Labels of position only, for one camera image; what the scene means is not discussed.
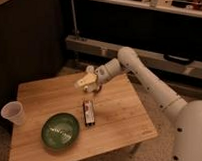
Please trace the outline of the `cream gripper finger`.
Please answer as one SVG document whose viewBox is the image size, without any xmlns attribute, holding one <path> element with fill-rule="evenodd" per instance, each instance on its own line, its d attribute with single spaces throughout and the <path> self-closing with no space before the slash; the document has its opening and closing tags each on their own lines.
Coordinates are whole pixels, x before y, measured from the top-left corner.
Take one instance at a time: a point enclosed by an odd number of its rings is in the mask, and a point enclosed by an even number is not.
<svg viewBox="0 0 202 161">
<path fill-rule="evenodd" d="M 96 87 L 95 82 L 97 81 L 97 76 L 92 73 L 85 74 L 83 78 L 79 79 L 74 83 L 76 88 L 83 87 L 86 89 L 94 89 Z"/>
</svg>

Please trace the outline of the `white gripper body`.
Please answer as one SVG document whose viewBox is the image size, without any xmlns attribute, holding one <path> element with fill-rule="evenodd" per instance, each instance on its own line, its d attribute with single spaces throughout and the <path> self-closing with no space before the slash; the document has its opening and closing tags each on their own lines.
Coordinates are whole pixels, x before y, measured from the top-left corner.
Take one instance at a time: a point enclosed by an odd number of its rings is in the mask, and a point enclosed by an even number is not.
<svg viewBox="0 0 202 161">
<path fill-rule="evenodd" d="M 96 81 L 99 85 L 107 83 L 119 73 L 121 73 L 121 66 L 119 61 L 114 58 L 95 70 L 95 74 L 98 76 Z"/>
</svg>

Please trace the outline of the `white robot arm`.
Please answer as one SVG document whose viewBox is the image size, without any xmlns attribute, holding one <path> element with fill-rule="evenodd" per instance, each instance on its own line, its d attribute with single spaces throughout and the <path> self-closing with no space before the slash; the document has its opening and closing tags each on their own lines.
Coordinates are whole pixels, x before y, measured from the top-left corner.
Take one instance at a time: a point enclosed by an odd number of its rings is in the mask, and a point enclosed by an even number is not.
<svg viewBox="0 0 202 161">
<path fill-rule="evenodd" d="M 160 110 L 175 127 L 172 161 L 202 161 L 202 101 L 185 101 L 161 81 L 140 60 L 131 47 L 122 47 L 117 58 L 95 69 L 86 68 L 86 75 L 74 83 L 87 93 L 98 92 L 104 83 L 124 72 L 133 72 L 157 102 Z"/>
</svg>

